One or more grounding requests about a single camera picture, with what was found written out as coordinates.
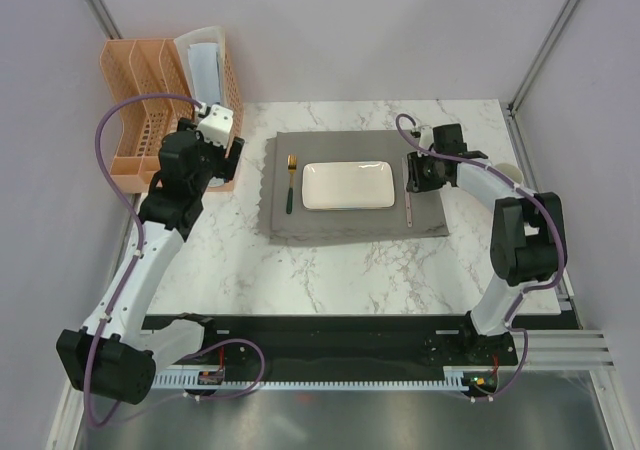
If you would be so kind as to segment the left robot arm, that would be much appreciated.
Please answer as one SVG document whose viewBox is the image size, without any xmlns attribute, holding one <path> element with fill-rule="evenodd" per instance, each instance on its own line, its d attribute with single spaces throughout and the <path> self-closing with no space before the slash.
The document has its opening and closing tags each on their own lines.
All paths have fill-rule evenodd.
<svg viewBox="0 0 640 450">
<path fill-rule="evenodd" d="M 164 137 L 159 169 L 134 214 L 137 238 L 96 309 L 56 342 L 70 383 L 85 395 L 138 404 L 158 372 L 187 356 L 208 363 L 218 355 L 220 341 L 202 317 L 181 314 L 153 335 L 143 334 L 142 324 L 203 211 L 210 182 L 235 177 L 244 141 L 232 127 L 232 117 L 215 113 L 199 122 L 182 118 Z"/>
</svg>

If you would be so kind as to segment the black knife pink handle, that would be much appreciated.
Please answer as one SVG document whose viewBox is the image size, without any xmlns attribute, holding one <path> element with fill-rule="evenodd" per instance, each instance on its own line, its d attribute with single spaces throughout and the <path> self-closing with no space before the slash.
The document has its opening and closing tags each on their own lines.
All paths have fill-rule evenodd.
<svg viewBox="0 0 640 450">
<path fill-rule="evenodd" d="M 403 178 L 403 190 L 404 190 L 404 200 L 405 200 L 406 223 L 408 228 L 412 228 L 413 219 L 412 219 L 411 197 L 410 197 L 410 192 L 408 191 L 409 170 L 408 170 L 408 163 L 405 157 L 402 158 L 402 178 Z"/>
</svg>

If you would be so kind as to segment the grey scalloped placemat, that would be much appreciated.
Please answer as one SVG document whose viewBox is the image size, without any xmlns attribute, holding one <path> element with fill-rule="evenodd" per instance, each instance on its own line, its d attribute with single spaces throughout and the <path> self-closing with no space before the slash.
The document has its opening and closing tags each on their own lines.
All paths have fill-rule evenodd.
<svg viewBox="0 0 640 450">
<path fill-rule="evenodd" d="M 444 237 L 450 234 L 440 193 L 412 194 L 413 226 L 406 223 L 402 158 L 411 147 L 392 130 L 277 133 L 265 145 L 257 228 L 274 242 L 325 246 L 356 242 Z M 286 214 L 287 158 L 297 156 L 293 211 Z M 307 210 L 302 170 L 320 162 L 384 161 L 394 175 L 396 201 L 378 210 Z"/>
</svg>

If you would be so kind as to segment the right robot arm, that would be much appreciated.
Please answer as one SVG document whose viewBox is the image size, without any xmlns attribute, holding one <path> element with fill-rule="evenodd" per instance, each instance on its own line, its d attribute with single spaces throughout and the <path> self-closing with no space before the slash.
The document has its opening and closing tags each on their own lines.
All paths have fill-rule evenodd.
<svg viewBox="0 0 640 450">
<path fill-rule="evenodd" d="M 511 329 L 527 296 L 555 287 L 567 261 L 562 203 L 555 193 L 536 193 L 516 182 L 489 157 L 470 150 L 459 124 L 436 126 L 433 142 L 424 132 L 401 128 L 407 114 L 396 118 L 400 136 L 414 149 L 407 155 L 406 190 L 424 193 L 445 185 L 473 196 L 492 213 L 490 261 L 494 275 L 480 302 L 469 312 L 472 330 L 458 338 L 467 362 L 483 362 L 494 351 L 492 337 Z"/>
</svg>

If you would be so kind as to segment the white rectangular plate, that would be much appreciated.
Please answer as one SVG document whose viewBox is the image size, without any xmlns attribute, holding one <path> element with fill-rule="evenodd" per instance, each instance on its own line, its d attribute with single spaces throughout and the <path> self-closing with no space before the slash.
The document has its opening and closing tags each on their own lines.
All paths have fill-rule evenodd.
<svg viewBox="0 0 640 450">
<path fill-rule="evenodd" d="M 384 161 L 307 164 L 301 192 L 304 208 L 313 211 L 387 209 L 396 201 L 393 170 Z"/>
</svg>

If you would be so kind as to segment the gold fork green handle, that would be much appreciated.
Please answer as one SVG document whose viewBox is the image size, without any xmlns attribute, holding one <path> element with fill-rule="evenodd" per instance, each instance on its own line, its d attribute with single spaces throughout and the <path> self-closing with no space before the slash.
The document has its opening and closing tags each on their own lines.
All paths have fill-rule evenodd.
<svg viewBox="0 0 640 450">
<path fill-rule="evenodd" d="M 295 175 L 297 171 L 297 156 L 294 154 L 288 155 L 287 171 L 289 174 L 289 185 L 286 200 L 286 214 L 290 215 L 293 211 Z"/>
</svg>

